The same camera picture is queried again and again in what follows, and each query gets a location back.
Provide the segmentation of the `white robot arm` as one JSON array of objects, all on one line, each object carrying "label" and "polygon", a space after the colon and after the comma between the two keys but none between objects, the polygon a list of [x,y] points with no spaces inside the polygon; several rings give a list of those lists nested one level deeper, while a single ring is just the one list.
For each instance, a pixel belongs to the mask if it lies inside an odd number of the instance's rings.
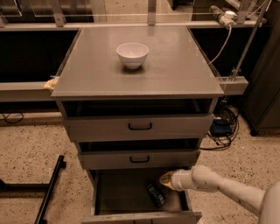
[{"label": "white robot arm", "polygon": [[258,217],[257,224],[280,224],[280,182],[262,190],[223,178],[205,165],[163,174],[159,182],[174,191],[220,192]]}]

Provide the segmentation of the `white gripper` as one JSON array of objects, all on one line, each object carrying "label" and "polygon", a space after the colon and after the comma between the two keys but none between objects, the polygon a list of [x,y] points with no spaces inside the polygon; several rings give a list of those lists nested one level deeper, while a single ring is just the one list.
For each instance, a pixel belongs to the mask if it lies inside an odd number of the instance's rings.
[{"label": "white gripper", "polygon": [[168,171],[163,174],[159,180],[163,186],[173,188],[179,192],[195,188],[192,172],[190,170]]}]

